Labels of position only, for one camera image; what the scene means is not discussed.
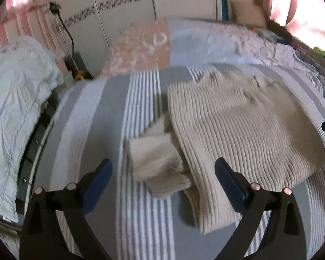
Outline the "beige ribbed knit sweater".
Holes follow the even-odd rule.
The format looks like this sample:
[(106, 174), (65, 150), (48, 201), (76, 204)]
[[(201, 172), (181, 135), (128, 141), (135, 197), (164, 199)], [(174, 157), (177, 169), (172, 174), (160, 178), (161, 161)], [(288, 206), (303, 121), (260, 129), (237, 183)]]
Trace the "beige ribbed knit sweater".
[(167, 100), (168, 110), (128, 142), (133, 179), (157, 198), (184, 191), (202, 234), (239, 217), (215, 175), (218, 158), (271, 191), (325, 164), (319, 132), (282, 80), (214, 72), (171, 84)]

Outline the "pink curtain right window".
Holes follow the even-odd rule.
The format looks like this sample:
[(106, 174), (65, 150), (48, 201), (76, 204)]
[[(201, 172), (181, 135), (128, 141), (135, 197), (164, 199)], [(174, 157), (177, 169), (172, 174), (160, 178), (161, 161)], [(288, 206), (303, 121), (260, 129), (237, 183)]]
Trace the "pink curtain right window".
[(310, 48), (325, 50), (324, 0), (270, 0), (270, 19)]

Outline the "pink curtain window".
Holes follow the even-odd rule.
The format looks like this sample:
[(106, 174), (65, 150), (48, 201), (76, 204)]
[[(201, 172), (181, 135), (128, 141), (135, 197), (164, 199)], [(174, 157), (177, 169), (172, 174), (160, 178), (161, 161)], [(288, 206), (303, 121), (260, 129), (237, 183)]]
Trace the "pink curtain window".
[(324, 0), (270, 0), (270, 19), (310, 48), (325, 50)]
[(0, 48), (20, 36), (35, 38), (44, 48), (61, 54), (47, 0), (4, 0), (0, 6)]

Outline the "grey white striped blanket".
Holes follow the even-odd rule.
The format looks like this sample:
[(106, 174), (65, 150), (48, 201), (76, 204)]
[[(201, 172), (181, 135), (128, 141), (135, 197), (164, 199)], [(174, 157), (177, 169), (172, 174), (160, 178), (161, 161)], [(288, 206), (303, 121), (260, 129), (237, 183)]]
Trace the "grey white striped blanket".
[[(180, 66), (82, 82), (71, 88), (59, 104), (34, 187), (63, 189), (109, 158), (113, 176), (86, 220), (112, 259), (214, 259), (238, 222), (207, 235), (199, 233), (183, 192), (158, 200), (145, 184), (133, 182), (123, 143), (138, 137), (167, 110), (165, 92), (170, 84), (196, 82), (208, 72), (236, 68), (246, 75), (282, 78), (321, 128), (325, 121), (322, 93), (303, 72), (281, 66)], [(293, 191), (310, 258), (325, 241), (325, 166)]]

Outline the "wooden shelf unit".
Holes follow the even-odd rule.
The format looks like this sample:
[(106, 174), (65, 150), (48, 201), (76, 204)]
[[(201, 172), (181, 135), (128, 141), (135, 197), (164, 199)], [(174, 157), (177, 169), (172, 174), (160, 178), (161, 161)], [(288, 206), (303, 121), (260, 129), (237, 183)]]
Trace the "wooden shelf unit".
[(226, 0), (228, 19), (236, 24), (267, 27), (267, 18), (262, 6), (256, 0)]

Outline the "pale crumpled duvet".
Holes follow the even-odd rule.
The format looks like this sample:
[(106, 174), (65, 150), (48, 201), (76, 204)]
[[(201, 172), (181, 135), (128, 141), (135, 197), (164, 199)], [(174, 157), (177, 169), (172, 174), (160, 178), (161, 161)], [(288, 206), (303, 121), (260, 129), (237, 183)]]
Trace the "pale crumpled duvet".
[(17, 181), (42, 106), (64, 82), (56, 55), (21, 36), (0, 50), (0, 216), (17, 223)]

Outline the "pink curtain left window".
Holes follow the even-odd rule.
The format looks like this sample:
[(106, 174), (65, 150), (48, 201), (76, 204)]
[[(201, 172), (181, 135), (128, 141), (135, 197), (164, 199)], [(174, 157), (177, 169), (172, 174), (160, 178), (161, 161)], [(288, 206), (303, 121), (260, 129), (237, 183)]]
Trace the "pink curtain left window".
[(35, 38), (44, 48), (61, 54), (47, 0), (4, 0), (0, 6), (0, 48), (20, 36)]

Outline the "white wardrobe with patterned band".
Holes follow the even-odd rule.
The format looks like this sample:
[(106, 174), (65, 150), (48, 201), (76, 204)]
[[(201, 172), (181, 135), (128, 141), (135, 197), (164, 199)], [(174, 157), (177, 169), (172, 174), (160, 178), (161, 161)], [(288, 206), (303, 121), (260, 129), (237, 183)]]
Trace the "white wardrobe with patterned band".
[(61, 17), (74, 41), (57, 34), (63, 49), (74, 46), (86, 69), (99, 75), (109, 47), (120, 31), (136, 21), (170, 17), (222, 17), (221, 0), (50, 0), (61, 7)]

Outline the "white metal bed rail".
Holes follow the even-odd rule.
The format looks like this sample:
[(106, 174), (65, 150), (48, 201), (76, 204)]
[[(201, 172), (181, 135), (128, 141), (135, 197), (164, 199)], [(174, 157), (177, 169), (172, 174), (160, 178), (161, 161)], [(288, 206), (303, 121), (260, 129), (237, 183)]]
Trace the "white metal bed rail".
[(24, 215), (26, 215), (27, 210), (28, 210), (30, 197), (31, 197), (31, 192), (32, 192), (32, 189), (33, 189), (33, 181), (34, 181), (37, 166), (38, 166), (38, 163), (39, 163), (39, 160), (40, 160), (40, 156), (41, 156), (41, 153), (43, 151), (44, 145), (45, 145), (45, 143), (47, 141), (47, 138), (49, 136), (49, 133), (51, 131), (51, 128), (52, 128), (53, 124), (54, 124), (54, 120), (51, 119), (51, 121), (49, 122), (48, 126), (45, 129), (43, 137), (40, 140), (37, 140), (37, 139), (35, 140), (35, 144), (37, 145), (37, 152), (36, 152), (35, 158), (34, 158), (33, 163), (32, 163), (29, 179), (26, 180), (27, 192), (26, 192), (26, 198), (25, 198), (25, 202), (24, 202)]

